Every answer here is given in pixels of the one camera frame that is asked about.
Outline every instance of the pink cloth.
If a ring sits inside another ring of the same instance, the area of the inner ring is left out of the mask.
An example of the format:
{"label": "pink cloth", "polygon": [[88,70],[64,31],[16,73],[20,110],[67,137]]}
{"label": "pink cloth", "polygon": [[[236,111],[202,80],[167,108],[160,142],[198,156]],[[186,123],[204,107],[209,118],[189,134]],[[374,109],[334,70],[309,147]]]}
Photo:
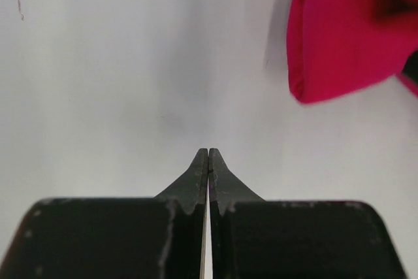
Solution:
{"label": "pink cloth", "polygon": [[301,103],[332,99],[399,74],[418,49],[418,0],[293,0],[289,87]]}

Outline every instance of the white wall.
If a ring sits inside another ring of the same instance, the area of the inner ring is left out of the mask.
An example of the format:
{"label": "white wall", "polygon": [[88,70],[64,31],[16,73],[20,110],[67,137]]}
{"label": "white wall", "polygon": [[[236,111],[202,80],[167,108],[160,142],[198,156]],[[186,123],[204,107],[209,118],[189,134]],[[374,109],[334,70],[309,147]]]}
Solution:
{"label": "white wall", "polygon": [[290,95],[290,0],[0,0],[0,255],[47,196],[155,195],[200,147],[267,199],[359,199],[418,278],[418,99]]}

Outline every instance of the white background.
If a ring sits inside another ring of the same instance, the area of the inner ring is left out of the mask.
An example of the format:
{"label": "white background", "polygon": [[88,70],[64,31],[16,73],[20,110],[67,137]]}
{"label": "white background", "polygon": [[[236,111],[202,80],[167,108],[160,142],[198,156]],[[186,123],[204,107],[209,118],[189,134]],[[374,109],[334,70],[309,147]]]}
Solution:
{"label": "white background", "polygon": [[153,196],[213,146],[265,199],[371,203],[418,278],[418,99],[392,79],[300,106],[290,0],[20,1],[24,21],[0,0],[0,256],[37,199]]}

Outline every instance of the pink fabric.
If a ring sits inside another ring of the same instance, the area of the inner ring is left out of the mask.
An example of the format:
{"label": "pink fabric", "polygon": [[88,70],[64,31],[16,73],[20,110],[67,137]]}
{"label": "pink fabric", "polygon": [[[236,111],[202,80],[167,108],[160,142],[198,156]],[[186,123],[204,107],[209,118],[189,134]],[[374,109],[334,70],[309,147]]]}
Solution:
{"label": "pink fabric", "polygon": [[418,0],[293,0],[289,87],[301,103],[356,91],[402,71],[418,49]]}

